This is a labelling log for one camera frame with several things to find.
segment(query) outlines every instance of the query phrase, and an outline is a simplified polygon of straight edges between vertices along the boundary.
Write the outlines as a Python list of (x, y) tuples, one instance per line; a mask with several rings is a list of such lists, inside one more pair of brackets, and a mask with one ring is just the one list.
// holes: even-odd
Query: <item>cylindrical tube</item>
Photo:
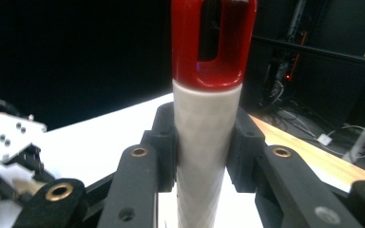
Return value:
[(241, 85), (200, 91), (173, 80), (180, 228), (213, 227)]

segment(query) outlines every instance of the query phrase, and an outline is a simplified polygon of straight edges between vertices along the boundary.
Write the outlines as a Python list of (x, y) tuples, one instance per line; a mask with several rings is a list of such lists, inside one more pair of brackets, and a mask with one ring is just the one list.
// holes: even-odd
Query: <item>red cap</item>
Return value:
[(202, 0), (172, 0), (173, 77), (183, 86), (225, 90), (244, 77), (255, 22), (256, 0), (221, 0), (219, 52), (209, 62), (199, 56)]

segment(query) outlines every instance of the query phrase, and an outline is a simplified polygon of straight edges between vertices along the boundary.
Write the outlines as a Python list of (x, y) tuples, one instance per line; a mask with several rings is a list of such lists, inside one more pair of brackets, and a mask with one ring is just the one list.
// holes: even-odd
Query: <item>white robot part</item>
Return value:
[(42, 123), (0, 112), (0, 162), (10, 161), (46, 131)]

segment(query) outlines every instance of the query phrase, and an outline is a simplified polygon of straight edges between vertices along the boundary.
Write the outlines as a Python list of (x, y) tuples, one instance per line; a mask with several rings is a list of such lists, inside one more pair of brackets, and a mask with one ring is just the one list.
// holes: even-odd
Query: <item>hole in bracket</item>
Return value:
[(135, 211), (130, 207), (125, 207), (118, 213), (118, 218), (122, 221), (131, 221), (134, 217)]
[(73, 186), (63, 182), (53, 185), (46, 193), (46, 200), (58, 201), (68, 197), (73, 191)]
[(292, 156), (292, 153), (284, 148), (275, 148), (272, 150), (272, 152), (274, 152), (275, 155), (282, 158), (289, 158), (290, 156)]
[(136, 148), (136, 149), (132, 150), (131, 155), (133, 157), (143, 157), (143, 156), (146, 156), (148, 152), (149, 151), (146, 148), (140, 147), (140, 148)]

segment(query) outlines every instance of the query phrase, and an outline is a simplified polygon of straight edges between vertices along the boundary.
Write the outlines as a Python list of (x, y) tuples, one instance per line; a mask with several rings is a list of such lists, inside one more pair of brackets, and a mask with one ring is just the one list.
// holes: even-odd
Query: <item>wooden table surface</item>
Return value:
[(268, 143), (280, 144), (294, 149), (310, 166), (324, 170), (333, 178), (349, 186), (354, 181), (365, 180), (364, 169), (339, 159), (257, 118), (252, 117), (252, 119), (263, 132)]

